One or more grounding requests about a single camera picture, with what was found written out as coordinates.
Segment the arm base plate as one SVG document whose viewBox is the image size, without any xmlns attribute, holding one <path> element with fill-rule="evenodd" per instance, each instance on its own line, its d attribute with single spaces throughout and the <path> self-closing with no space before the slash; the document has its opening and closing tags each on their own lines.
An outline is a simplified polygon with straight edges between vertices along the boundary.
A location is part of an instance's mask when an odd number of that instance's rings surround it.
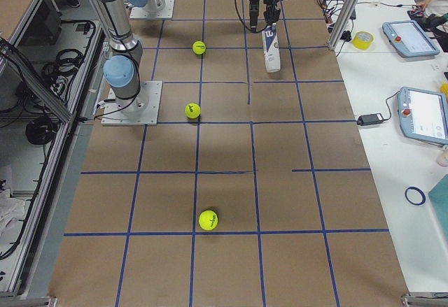
<svg viewBox="0 0 448 307">
<path fill-rule="evenodd" d="M 131 20 L 172 19 L 175 0 L 131 0 Z"/>
<path fill-rule="evenodd" d="M 139 126 L 158 124 L 160 100 L 162 96 L 162 81 L 142 81 L 141 91 L 136 100 L 125 110 L 119 111 L 119 106 L 125 107 L 122 100 L 107 103 L 104 109 L 105 116 L 101 118 L 104 126 Z"/>
</svg>

